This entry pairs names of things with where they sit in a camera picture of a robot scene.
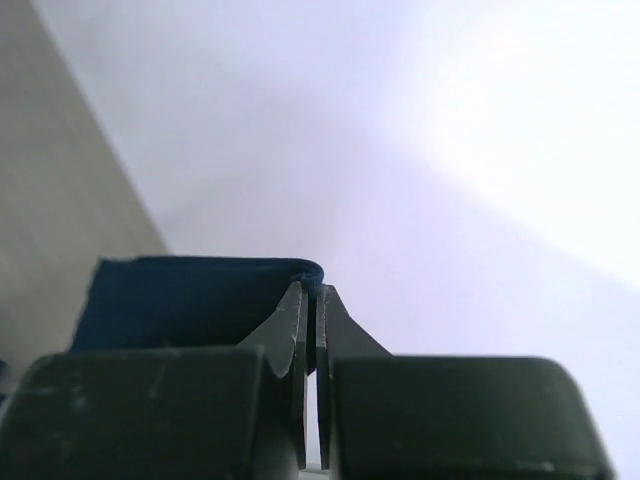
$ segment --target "beige wall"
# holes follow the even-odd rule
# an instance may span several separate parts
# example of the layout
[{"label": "beige wall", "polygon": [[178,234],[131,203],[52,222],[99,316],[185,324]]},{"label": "beige wall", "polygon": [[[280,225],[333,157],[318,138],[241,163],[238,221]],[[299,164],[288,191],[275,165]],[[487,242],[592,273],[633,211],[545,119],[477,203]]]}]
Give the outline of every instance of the beige wall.
[{"label": "beige wall", "polygon": [[164,246],[30,5],[0,2],[0,358],[65,348],[99,256]]}]

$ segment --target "white wall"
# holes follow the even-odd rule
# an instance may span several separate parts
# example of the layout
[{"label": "white wall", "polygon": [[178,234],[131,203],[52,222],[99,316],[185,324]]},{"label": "white wall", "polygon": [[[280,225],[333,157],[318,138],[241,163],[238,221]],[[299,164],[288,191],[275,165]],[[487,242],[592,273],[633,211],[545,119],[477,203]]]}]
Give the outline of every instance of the white wall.
[{"label": "white wall", "polygon": [[395,352],[553,357],[640,476],[635,2],[36,3],[173,251],[315,259]]}]

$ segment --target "dark blue material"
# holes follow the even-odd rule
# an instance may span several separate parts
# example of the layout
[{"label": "dark blue material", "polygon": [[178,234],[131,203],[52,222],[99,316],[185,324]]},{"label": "dark blue material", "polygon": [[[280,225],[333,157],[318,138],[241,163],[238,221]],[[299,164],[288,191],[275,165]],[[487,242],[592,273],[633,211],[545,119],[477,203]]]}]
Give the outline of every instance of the dark blue material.
[{"label": "dark blue material", "polygon": [[89,289],[72,352],[232,345],[302,281],[310,306],[322,268],[307,260],[142,257],[103,260]]}]

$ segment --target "blue fabric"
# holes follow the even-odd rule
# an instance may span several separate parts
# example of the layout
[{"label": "blue fabric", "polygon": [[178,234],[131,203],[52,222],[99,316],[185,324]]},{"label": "blue fabric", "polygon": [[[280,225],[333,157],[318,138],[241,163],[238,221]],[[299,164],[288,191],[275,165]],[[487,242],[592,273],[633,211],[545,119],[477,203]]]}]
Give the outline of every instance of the blue fabric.
[{"label": "blue fabric", "polygon": [[236,344],[275,311],[294,281],[306,285],[315,305],[322,278],[319,265],[297,259],[103,260],[70,351]]}]

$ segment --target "metal jaw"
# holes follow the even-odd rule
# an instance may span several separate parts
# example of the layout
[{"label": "metal jaw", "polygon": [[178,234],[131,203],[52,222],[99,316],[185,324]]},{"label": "metal jaw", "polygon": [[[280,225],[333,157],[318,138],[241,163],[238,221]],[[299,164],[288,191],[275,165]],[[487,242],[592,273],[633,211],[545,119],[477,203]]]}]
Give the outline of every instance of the metal jaw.
[{"label": "metal jaw", "polygon": [[334,478],[613,478],[559,365],[392,356],[300,283],[235,347],[39,360],[3,408],[0,478],[297,478],[314,367]]}]

